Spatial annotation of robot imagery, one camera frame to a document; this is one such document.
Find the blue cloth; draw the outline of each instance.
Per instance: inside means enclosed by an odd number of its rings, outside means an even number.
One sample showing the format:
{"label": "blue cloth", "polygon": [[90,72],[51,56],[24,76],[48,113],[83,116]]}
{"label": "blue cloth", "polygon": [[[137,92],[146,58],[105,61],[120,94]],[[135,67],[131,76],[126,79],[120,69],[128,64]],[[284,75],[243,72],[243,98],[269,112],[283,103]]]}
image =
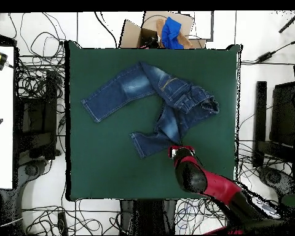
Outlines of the blue cloth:
{"label": "blue cloth", "polygon": [[154,132],[130,134],[141,158],[181,144],[189,128],[219,112],[213,95],[144,62],[121,71],[81,102],[93,120],[100,122],[130,101],[155,93],[164,103]]}
{"label": "blue cloth", "polygon": [[183,49],[184,46],[178,43],[177,36],[180,31],[181,24],[167,18],[162,30],[162,42],[167,49]]}

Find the jeans hem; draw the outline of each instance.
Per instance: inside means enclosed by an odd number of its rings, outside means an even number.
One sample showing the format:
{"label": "jeans hem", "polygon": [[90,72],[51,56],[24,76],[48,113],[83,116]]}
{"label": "jeans hem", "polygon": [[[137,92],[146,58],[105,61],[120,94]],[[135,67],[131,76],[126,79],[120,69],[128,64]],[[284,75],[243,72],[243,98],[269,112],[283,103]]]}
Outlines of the jeans hem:
{"label": "jeans hem", "polygon": [[140,145],[139,145],[139,143],[138,143],[138,140],[136,140],[135,135],[131,133],[131,134],[130,134],[130,137],[131,137],[131,139],[132,139],[132,141],[133,141],[133,144],[135,145],[135,149],[136,149],[136,151],[138,152],[140,158],[141,158],[141,159],[145,158],[145,155],[143,154],[143,151],[142,151],[142,149],[141,149],[141,147],[140,147]]}
{"label": "jeans hem", "polygon": [[90,107],[87,104],[87,101],[85,99],[81,100],[81,103],[83,105],[83,107],[87,110],[87,112],[91,115],[91,117],[93,118],[93,120],[96,123],[99,123],[100,120],[94,115],[94,113],[91,111]]}

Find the power adapter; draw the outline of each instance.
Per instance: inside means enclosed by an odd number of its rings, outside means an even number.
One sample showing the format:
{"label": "power adapter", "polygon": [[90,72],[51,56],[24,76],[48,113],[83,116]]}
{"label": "power adapter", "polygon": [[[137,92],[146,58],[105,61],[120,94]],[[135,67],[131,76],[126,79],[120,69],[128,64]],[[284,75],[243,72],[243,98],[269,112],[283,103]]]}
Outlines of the power adapter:
{"label": "power adapter", "polygon": [[266,61],[268,59],[270,59],[272,57],[273,54],[275,54],[276,51],[274,52],[266,52],[265,54],[262,54],[261,56],[259,56],[257,58],[257,62],[256,63],[262,63],[263,61]]}
{"label": "power adapter", "polygon": [[66,223],[66,213],[61,211],[58,213],[58,229],[61,236],[68,236],[68,225]]}

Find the floor tile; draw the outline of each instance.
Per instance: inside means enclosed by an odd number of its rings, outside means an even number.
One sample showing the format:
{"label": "floor tile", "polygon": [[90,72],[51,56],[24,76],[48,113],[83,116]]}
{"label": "floor tile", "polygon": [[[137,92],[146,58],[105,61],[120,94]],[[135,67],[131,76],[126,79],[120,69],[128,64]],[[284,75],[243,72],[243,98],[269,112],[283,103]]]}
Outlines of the floor tile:
{"label": "floor tile", "polygon": [[[236,44],[243,45],[242,60],[255,60],[266,52],[295,41],[295,23],[281,34],[281,27],[292,17],[280,11],[237,11]],[[278,51],[267,60],[295,63],[295,45]]]}
{"label": "floor tile", "polygon": [[207,42],[207,49],[225,49],[234,44],[235,11],[214,11],[213,42]]}

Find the denim pant leg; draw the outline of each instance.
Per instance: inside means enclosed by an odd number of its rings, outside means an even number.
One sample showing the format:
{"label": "denim pant leg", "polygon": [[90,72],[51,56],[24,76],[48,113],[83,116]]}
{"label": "denim pant leg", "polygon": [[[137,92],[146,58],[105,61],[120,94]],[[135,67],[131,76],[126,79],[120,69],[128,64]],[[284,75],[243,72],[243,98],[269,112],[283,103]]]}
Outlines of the denim pant leg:
{"label": "denim pant leg", "polygon": [[121,71],[81,102],[95,122],[100,122],[132,100],[155,94],[139,63]]}
{"label": "denim pant leg", "polygon": [[154,125],[153,134],[145,135],[140,132],[130,134],[133,144],[142,159],[168,149],[173,144],[181,144],[175,114],[175,110],[164,103],[160,117]]}

